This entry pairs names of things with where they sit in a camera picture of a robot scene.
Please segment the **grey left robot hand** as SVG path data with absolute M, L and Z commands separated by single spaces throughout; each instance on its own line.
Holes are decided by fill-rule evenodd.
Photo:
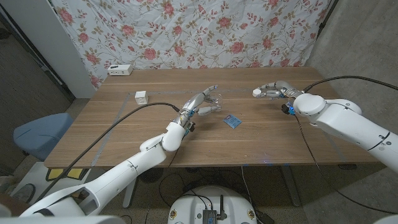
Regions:
M 190 98 L 182 107 L 180 111 L 179 118 L 176 121 L 183 123 L 184 121 L 188 121 L 195 113 L 199 116 L 205 116 L 210 113 L 220 111 L 221 105 L 217 102 L 217 98 L 212 97 L 210 93 L 217 89 L 218 85 L 212 85 L 202 91 L 201 93 L 196 94 L 192 98 Z M 211 106 L 202 107 L 199 106 L 204 103 L 210 103 Z

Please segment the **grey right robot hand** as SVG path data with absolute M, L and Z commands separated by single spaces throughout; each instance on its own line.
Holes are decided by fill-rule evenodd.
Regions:
M 267 83 L 252 91 L 252 95 L 255 98 L 297 98 L 302 94 L 304 94 L 304 91 L 294 88 L 285 81 Z

